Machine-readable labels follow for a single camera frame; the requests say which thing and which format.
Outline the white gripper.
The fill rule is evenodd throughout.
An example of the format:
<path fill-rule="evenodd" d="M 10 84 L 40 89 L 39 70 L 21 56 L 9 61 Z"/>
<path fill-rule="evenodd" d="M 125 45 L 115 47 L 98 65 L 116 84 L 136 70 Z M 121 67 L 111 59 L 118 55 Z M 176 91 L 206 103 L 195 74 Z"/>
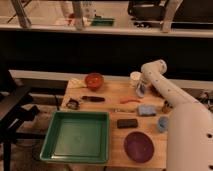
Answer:
<path fill-rule="evenodd" d="M 138 97 L 143 98 L 145 95 L 145 87 L 146 81 L 142 77 L 142 73 L 138 71 L 134 71 L 130 73 L 130 85 L 136 88 L 136 94 Z"/>

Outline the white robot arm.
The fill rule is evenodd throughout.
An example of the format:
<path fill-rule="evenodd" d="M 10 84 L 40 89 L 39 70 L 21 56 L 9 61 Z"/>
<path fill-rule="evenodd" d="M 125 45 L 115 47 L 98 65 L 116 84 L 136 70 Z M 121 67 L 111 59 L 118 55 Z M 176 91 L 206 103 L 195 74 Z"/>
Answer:
<path fill-rule="evenodd" d="M 151 83 L 173 107 L 167 134 L 167 171 L 213 171 L 213 113 L 196 98 L 165 78 L 164 60 L 130 74 L 134 86 Z"/>

